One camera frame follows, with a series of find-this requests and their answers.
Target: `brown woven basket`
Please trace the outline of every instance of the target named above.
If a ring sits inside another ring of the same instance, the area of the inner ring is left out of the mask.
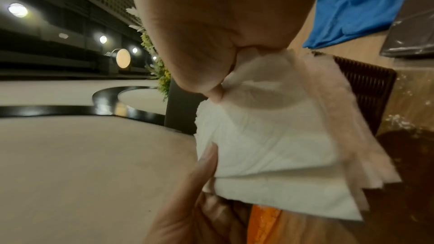
[[[348,79],[353,93],[356,95],[360,112],[376,134],[381,118],[396,79],[392,69],[375,66],[339,56],[333,56],[340,70]]]

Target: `hand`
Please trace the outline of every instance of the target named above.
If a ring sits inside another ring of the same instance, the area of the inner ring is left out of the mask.
[[[177,84],[219,101],[244,47],[287,48],[315,0],[134,0]]]
[[[217,167],[217,146],[204,152],[149,229],[145,244],[246,244],[251,206],[202,192]]]

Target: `folded napkin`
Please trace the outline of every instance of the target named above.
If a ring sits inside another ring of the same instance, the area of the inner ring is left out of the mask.
[[[361,220],[362,188],[399,182],[330,57],[241,51],[223,100],[199,105],[198,157],[219,147],[205,190],[247,203]]]

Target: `orange object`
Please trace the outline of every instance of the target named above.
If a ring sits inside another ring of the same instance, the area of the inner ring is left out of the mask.
[[[281,210],[253,205],[247,230],[247,244],[264,244]]]

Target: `person's left hand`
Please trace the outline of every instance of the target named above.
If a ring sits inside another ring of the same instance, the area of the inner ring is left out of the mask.
[[[212,144],[157,215],[146,244],[247,243],[251,205],[202,192],[214,175],[217,159],[217,145]]]

